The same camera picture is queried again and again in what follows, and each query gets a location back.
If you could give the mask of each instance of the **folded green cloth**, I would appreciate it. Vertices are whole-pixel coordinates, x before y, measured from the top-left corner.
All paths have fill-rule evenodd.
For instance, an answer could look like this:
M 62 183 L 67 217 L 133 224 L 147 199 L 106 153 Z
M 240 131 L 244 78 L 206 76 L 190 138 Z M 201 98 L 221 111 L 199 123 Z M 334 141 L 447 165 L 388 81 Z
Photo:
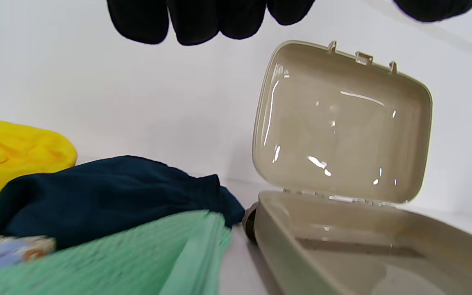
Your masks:
M 0 295 L 215 295 L 224 224 L 219 213 L 178 213 L 0 269 Z

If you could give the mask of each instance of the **hinge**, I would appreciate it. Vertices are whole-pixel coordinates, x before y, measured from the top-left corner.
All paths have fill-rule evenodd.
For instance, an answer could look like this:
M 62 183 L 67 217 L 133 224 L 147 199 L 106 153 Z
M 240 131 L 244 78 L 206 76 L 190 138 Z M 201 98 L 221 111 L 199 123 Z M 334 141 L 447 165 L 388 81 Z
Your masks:
M 389 202 L 382 202 L 382 201 L 372 201 L 372 200 L 365 200 L 362 198 L 351 198 L 351 197 L 345 197 L 345 196 L 329 196 L 329 200 L 337 200 L 339 202 L 343 203 L 364 203 L 367 205 L 371 206 L 377 206 L 377 207 L 394 207 L 396 208 L 396 204 L 394 203 L 389 203 Z
M 323 194 L 320 194 L 320 193 L 317 193 L 317 192 L 311 193 L 311 192 L 306 192 L 306 191 L 291 191 L 290 189 L 287 189 L 287 188 L 284 188 L 283 192 L 284 193 L 293 193 L 293 194 L 297 194 L 297 195 L 303 195 L 304 193 L 305 194 L 314 194 L 316 196 L 324 197 Z M 352 197 L 346 197 L 346 196 L 333 195 L 333 196 L 329 196 L 328 198 L 329 198 L 329 200 L 337 200 L 337 201 L 343 202 L 343 203 L 364 203 L 364 204 L 367 204 L 367 205 L 377 206 L 377 207 L 386 207 L 386 206 L 387 207 L 396 207 L 397 206 L 397 204 L 390 203 L 390 202 L 383 202 L 383 201 L 379 201 L 379 200 L 366 200 L 366 199 L 362 199 L 362 198 L 352 198 Z
M 365 203 L 364 199 L 351 198 L 345 196 L 329 196 L 329 200 L 337 200 L 343 203 Z

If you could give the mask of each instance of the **green cloth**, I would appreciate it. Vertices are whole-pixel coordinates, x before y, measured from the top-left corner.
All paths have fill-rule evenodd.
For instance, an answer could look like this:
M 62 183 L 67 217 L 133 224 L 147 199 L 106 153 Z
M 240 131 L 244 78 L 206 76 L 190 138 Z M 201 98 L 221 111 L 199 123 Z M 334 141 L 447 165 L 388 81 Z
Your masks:
M 171 215 L 0 270 L 0 295 L 216 295 L 231 232 L 219 213 Z

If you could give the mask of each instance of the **black glove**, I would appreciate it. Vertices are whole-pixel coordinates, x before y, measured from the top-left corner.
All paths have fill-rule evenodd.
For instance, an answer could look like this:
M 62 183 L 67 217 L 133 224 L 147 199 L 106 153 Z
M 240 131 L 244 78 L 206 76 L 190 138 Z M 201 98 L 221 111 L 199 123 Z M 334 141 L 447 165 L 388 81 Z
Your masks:
M 256 34 L 265 15 L 281 25 L 299 22 L 314 0 L 107 0 L 112 23 L 124 37 L 158 44 L 167 36 L 168 11 L 178 42 L 204 43 L 222 32 L 232 39 Z
M 395 0 L 398 7 L 420 22 L 438 22 L 466 13 L 472 0 Z

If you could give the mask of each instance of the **plastic lid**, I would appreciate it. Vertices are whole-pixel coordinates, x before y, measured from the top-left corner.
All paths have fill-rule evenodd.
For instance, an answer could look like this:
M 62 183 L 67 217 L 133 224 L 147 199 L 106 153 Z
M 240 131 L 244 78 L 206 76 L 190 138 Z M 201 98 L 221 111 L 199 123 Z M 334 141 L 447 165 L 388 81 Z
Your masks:
M 269 183 L 404 203 L 422 186 L 431 94 L 360 52 L 287 41 L 275 50 L 254 126 L 253 161 Z

